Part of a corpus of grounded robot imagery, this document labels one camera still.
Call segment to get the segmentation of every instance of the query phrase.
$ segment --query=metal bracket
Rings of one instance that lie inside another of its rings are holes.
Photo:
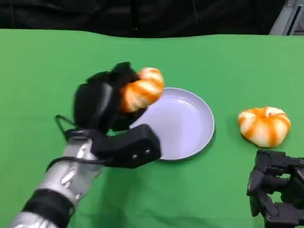
[[[304,0],[287,0],[277,17],[270,35],[293,35],[303,14]]]

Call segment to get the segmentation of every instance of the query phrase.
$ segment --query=small pumpkin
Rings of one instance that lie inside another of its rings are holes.
[[[139,80],[122,88],[121,111],[132,113],[157,101],[164,89],[164,80],[159,69],[147,67],[139,73]]]
[[[252,108],[238,115],[241,134],[260,147],[274,147],[282,143],[291,122],[283,110],[273,107]]]

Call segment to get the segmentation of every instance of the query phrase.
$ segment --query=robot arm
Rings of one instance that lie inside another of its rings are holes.
[[[148,125],[128,129],[145,110],[119,112],[119,90],[136,80],[129,63],[99,73],[81,85],[74,102],[76,128],[64,132],[67,146],[10,228],[66,228],[93,179],[104,166],[137,168],[161,156],[160,142]],[[109,129],[125,130],[109,137]]]
[[[273,203],[268,194],[281,193]],[[258,151],[250,174],[247,195],[253,217],[264,217],[266,228],[294,228],[304,225],[304,158],[284,152]]]

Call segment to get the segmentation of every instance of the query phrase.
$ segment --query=green tablecloth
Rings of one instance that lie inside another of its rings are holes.
[[[304,39],[271,36],[113,38],[78,31],[0,30],[0,225],[23,207],[61,155],[53,117],[71,117],[78,84],[130,61],[157,67],[166,86],[196,93],[211,107],[211,145],[187,161],[136,170],[106,169],[83,199],[72,228],[263,227],[251,218],[246,188],[257,148],[239,134],[243,109],[278,106],[293,126],[278,150],[303,156]]]

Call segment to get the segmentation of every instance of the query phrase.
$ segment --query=plate rim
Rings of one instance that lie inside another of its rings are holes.
[[[183,158],[175,158],[175,159],[164,159],[162,157],[160,157],[159,160],[162,160],[162,161],[179,161],[179,160],[183,160],[183,159],[187,159],[187,158],[190,158],[198,153],[200,153],[211,141],[212,137],[213,137],[213,134],[214,134],[214,130],[215,130],[215,120],[214,120],[214,115],[213,115],[213,112],[211,110],[211,108],[209,107],[209,105],[202,99],[200,98],[198,95],[196,95],[195,93],[193,92],[190,92],[188,90],[185,90],[185,89],[181,89],[181,88],[176,88],[176,87],[165,87],[164,90],[179,90],[179,91],[183,91],[185,93],[188,93],[188,94],[191,94],[192,96],[194,97],[197,97],[208,109],[209,113],[211,114],[211,120],[212,120],[212,130],[211,130],[211,134],[209,136],[209,138],[206,140],[206,143],[195,153],[187,156],[187,157],[183,157]]]

